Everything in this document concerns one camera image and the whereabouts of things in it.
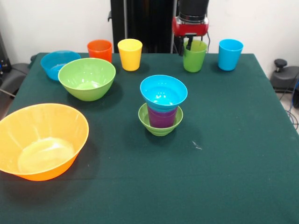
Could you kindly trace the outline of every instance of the blue cup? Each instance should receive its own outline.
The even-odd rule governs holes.
[[[218,66],[224,71],[232,71],[235,69],[243,44],[233,39],[222,40],[219,43]]]
[[[54,51],[45,55],[41,60],[41,66],[50,79],[58,81],[59,70],[67,63],[80,59],[81,56],[70,50]]]
[[[186,86],[178,79],[166,75],[145,78],[140,92],[148,107],[156,112],[170,112],[179,106],[188,95]]]

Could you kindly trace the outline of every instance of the blue bowl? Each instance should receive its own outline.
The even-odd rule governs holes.
[[[81,56],[70,50],[54,51],[45,55],[41,60],[41,66],[48,77],[58,81],[59,70],[68,62],[80,59]]]
[[[141,82],[140,91],[148,106],[157,112],[174,110],[188,95],[181,81],[166,75],[147,77]]]

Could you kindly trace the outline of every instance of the black knob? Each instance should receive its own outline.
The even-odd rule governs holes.
[[[274,61],[276,67],[282,69],[283,67],[285,67],[288,63],[286,62],[286,60],[284,59],[276,59]]]

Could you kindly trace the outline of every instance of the red robot part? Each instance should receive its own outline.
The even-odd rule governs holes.
[[[172,31],[175,36],[204,36],[207,34],[209,23],[184,23],[178,17],[172,19]]]

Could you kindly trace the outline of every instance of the green cup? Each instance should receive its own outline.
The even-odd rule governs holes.
[[[205,60],[207,45],[202,41],[194,40],[191,44],[191,50],[187,50],[187,43],[188,41],[184,43],[184,69],[188,72],[198,72]]]

